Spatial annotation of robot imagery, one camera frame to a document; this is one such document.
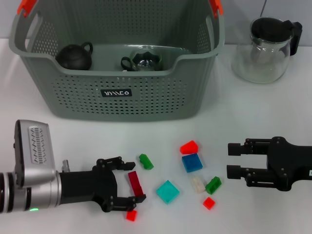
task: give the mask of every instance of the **blue cube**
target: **blue cube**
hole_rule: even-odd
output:
[[[180,191],[167,180],[156,190],[156,193],[166,204],[169,204],[180,194]]]
[[[194,172],[203,168],[203,164],[201,164],[198,154],[183,156],[182,162],[187,173]]]

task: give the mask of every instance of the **white table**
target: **white table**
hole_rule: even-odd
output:
[[[17,119],[50,125],[58,170],[68,159],[72,171],[90,170],[98,158],[122,156],[135,161],[147,199],[137,207],[136,222],[125,213],[105,214],[93,202],[61,205],[39,212],[0,215],[2,234],[310,234],[312,182],[296,182],[289,192],[248,188],[244,180],[226,178],[226,165],[265,168],[265,156],[230,157],[228,143],[246,138],[283,136],[289,142],[312,145],[312,48],[301,47],[286,74],[277,82],[258,85],[237,78],[230,61],[235,47],[227,45],[214,64],[202,108],[194,118],[149,123],[111,123],[61,119],[43,101],[20,58],[0,40],[0,171],[15,165],[13,136]],[[187,174],[178,151],[194,139],[200,143],[204,168]],[[137,156],[154,164],[144,170]],[[118,195],[133,195],[126,172],[115,172]],[[208,211],[189,182],[191,175],[206,181],[214,176],[222,187],[211,197]],[[170,180],[181,191],[166,205],[156,189]]]

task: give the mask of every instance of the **black pitcher lid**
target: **black pitcher lid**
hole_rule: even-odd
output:
[[[293,23],[274,18],[259,18],[251,26],[252,34],[262,40],[279,43],[293,36]]]

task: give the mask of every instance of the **glass pitcher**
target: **glass pitcher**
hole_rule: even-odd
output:
[[[255,83],[276,81],[297,52],[302,25],[265,17],[254,20],[250,29],[251,44],[237,46],[232,69]]]

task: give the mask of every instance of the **green block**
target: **green block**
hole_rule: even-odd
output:
[[[154,167],[150,159],[146,155],[141,154],[139,158],[140,158],[140,163],[143,164],[146,170],[151,170]]]
[[[209,194],[213,194],[221,185],[221,180],[219,177],[213,178],[209,184],[206,185],[206,191]]]

